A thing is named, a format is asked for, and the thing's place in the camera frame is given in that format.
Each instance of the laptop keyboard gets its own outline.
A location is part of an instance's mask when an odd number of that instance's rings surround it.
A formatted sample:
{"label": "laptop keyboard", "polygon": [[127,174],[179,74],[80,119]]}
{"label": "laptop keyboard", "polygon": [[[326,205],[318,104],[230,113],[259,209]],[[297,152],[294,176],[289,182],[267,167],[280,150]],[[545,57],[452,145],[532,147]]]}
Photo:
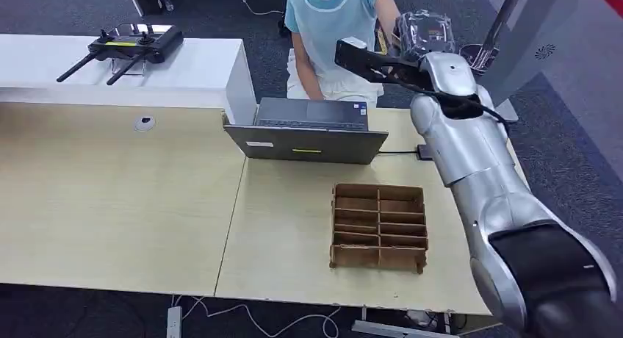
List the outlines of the laptop keyboard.
{"label": "laptop keyboard", "polygon": [[363,123],[318,123],[310,121],[260,120],[260,126],[294,127],[308,129],[358,130],[366,129]]}

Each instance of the laptop sticker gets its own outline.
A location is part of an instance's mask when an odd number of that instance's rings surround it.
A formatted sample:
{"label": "laptop sticker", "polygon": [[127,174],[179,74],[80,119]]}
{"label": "laptop sticker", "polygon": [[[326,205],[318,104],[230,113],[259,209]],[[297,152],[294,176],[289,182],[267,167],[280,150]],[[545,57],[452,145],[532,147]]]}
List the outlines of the laptop sticker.
{"label": "laptop sticker", "polygon": [[275,147],[272,142],[247,141],[249,147]]}
{"label": "laptop sticker", "polygon": [[299,153],[322,153],[322,151],[319,151],[317,149],[297,149],[297,148],[293,148],[292,152],[299,152]]}

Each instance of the white desk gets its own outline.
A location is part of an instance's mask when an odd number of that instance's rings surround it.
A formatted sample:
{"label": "white desk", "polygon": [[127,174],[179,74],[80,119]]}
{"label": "white desk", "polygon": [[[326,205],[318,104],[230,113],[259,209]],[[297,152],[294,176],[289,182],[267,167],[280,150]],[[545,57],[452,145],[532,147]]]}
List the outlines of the white desk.
{"label": "white desk", "polygon": [[144,77],[113,86],[110,61],[93,60],[68,78],[56,78],[88,53],[94,37],[0,35],[0,102],[223,108],[232,123],[253,122],[256,99],[240,39],[186,38]]}

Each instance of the white cable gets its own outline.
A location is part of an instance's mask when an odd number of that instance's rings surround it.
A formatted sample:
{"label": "white cable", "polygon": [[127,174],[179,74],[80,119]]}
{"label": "white cable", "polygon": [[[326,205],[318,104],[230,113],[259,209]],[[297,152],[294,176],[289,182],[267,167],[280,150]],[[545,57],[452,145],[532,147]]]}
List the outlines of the white cable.
{"label": "white cable", "polygon": [[[188,312],[182,316],[182,320],[184,318],[186,318],[190,312],[198,305],[201,304],[204,307],[204,310],[206,311],[206,317],[210,318],[210,317],[214,317],[217,316],[219,314],[226,314],[227,312],[230,311],[234,311],[235,309],[238,309],[240,307],[243,307],[246,312],[247,315],[249,316],[249,319],[251,320],[251,322],[256,326],[257,329],[259,329],[266,337],[268,338],[275,338],[277,336],[279,336],[280,334],[284,333],[285,331],[287,331],[290,327],[294,326],[295,324],[299,323],[302,320],[306,320],[308,318],[313,318],[313,317],[319,317],[319,318],[324,318],[325,320],[323,321],[323,333],[325,335],[326,338],[338,338],[339,337],[339,329],[337,327],[337,323],[335,323],[335,321],[333,321],[333,319],[331,318],[331,316],[333,316],[334,314],[336,314],[342,307],[338,307],[335,311],[333,311],[332,313],[330,313],[328,316],[324,315],[324,314],[308,314],[306,316],[300,317],[297,320],[295,320],[294,322],[290,323],[288,326],[284,327],[283,329],[281,329],[279,332],[275,333],[275,334],[269,334],[268,332],[266,332],[262,327],[259,326],[259,324],[255,321],[255,319],[253,318],[253,315],[251,314],[251,311],[249,310],[248,306],[242,304],[242,305],[236,305],[230,309],[227,310],[223,310],[223,311],[219,311],[219,312],[215,312],[213,314],[210,314],[208,311],[208,308],[206,306],[206,304],[203,302],[203,299],[205,297],[202,298],[197,298],[197,297],[192,297],[193,299],[195,299],[195,303],[190,307],[190,310],[188,310]],[[327,322],[330,322],[334,329],[335,329],[335,335],[334,336],[330,336],[327,334]]]}
{"label": "white cable", "polygon": [[270,15],[271,13],[281,13],[283,14],[283,11],[277,11],[277,10],[272,10],[272,11],[268,11],[268,12],[255,12],[253,11],[253,9],[251,9],[251,6],[249,6],[249,4],[247,4],[246,1],[244,1],[245,5],[247,5],[247,8],[249,9],[249,11],[251,11],[251,13],[253,13],[254,15],[258,15],[258,16],[263,16],[263,15]]}

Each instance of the laptop lid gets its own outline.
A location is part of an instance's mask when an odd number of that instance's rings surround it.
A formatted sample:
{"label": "laptop lid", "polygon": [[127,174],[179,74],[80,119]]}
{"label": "laptop lid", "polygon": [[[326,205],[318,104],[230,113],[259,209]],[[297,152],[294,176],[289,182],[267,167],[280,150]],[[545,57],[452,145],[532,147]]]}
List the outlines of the laptop lid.
{"label": "laptop lid", "polygon": [[370,164],[387,132],[225,125],[249,158]]}

